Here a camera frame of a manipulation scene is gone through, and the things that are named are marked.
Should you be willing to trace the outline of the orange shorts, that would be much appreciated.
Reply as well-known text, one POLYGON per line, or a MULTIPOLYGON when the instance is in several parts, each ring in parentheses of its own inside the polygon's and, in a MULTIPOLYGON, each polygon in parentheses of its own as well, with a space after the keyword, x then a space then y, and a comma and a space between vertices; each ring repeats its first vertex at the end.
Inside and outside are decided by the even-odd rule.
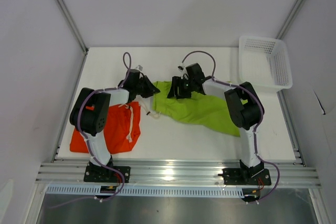
POLYGON ((110 154, 132 151, 141 134, 140 119, 138 102, 109 107, 103 133, 110 154))

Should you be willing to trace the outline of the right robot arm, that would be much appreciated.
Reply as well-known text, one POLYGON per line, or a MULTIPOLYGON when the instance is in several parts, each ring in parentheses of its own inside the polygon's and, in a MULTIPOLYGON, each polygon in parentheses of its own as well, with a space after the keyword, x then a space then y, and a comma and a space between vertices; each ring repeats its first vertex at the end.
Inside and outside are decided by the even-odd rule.
POLYGON ((229 176, 229 170, 223 170, 222 176, 232 179, 234 184, 251 184, 258 179, 264 170, 264 163, 260 159, 257 145, 257 130, 265 113, 264 107, 249 82, 231 84, 222 82, 213 76, 206 77, 199 64, 187 67, 179 66, 183 71, 181 76, 173 76, 168 92, 168 98, 190 98, 192 92, 203 95, 209 94, 223 99, 233 124, 238 127, 242 141, 242 157, 237 175, 229 176))

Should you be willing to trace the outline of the green shorts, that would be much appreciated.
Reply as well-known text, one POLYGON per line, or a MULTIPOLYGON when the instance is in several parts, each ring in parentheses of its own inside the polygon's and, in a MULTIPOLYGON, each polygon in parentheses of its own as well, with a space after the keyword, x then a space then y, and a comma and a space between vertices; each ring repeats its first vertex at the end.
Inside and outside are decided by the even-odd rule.
POLYGON ((193 125, 202 125, 210 130, 239 137, 239 128, 232 122, 226 101, 213 95, 192 92, 190 98, 168 98, 171 82, 153 83, 160 90, 153 96, 152 109, 173 120, 193 125))

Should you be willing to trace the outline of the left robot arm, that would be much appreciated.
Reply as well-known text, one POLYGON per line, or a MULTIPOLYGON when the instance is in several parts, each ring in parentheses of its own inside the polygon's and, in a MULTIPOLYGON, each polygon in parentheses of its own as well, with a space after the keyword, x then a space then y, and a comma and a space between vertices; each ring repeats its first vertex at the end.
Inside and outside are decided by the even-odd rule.
POLYGON ((140 135, 141 105, 160 90, 138 69, 130 69, 115 88, 82 88, 70 113, 75 127, 70 149, 90 154, 95 175, 108 182, 114 176, 112 154, 131 151, 140 135))

